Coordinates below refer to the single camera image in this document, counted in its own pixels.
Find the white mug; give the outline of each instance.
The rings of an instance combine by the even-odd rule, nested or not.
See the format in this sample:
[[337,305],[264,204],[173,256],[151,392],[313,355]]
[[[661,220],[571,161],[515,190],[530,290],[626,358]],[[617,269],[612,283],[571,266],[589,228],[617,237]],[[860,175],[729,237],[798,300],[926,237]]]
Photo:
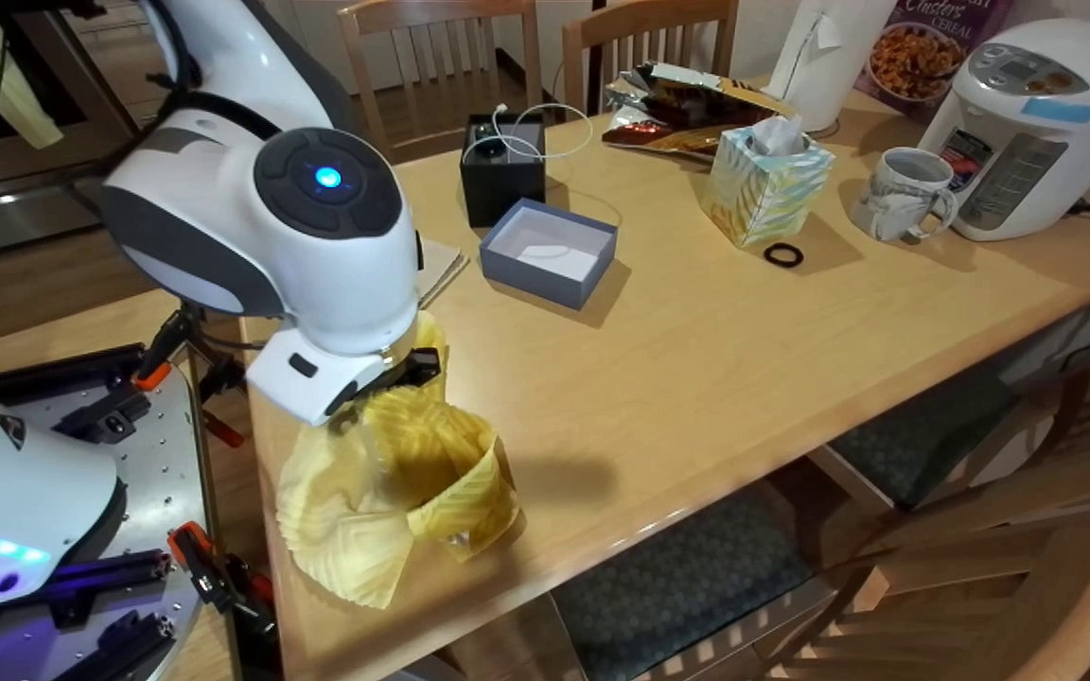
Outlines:
[[941,228],[957,220],[957,195],[950,180],[952,166],[935,150],[887,147],[874,166],[872,190],[855,199],[850,223],[877,242],[922,242],[922,216],[939,216]]

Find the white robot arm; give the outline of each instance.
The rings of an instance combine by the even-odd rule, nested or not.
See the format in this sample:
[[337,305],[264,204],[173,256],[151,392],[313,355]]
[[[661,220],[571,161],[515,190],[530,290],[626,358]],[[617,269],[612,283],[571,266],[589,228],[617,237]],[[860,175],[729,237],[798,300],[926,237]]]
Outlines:
[[388,161],[329,114],[242,0],[145,0],[173,107],[103,220],[173,295],[281,319],[247,377],[318,423],[382,377],[417,319],[417,232]]

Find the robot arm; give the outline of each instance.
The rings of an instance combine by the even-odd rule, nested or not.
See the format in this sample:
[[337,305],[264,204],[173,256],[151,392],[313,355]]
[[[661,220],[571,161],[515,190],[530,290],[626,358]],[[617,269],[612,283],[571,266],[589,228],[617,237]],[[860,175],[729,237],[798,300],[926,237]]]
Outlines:
[[105,176],[105,232],[173,295],[281,319],[247,377],[318,423],[394,365],[417,319],[417,232],[394,171],[329,126],[242,0],[145,6],[173,99]]

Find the cup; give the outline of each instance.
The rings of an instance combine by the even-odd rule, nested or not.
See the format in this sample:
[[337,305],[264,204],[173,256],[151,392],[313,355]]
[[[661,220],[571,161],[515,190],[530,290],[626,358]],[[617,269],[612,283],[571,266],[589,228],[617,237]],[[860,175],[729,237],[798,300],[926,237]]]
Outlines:
[[855,199],[850,223],[877,242],[932,237],[922,216],[941,228],[957,220],[957,195],[950,190],[952,166],[926,147],[887,147],[872,190]]

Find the mug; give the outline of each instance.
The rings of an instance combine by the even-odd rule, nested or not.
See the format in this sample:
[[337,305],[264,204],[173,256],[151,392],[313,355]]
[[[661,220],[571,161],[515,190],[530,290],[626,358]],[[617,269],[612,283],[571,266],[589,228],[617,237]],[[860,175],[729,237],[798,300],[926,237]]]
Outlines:
[[917,237],[922,242],[922,216],[939,223],[957,220],[957,195],[950,190],[952,166],[926,147],[887,147],[872,190],[855,199],[850,223],[877,242]]

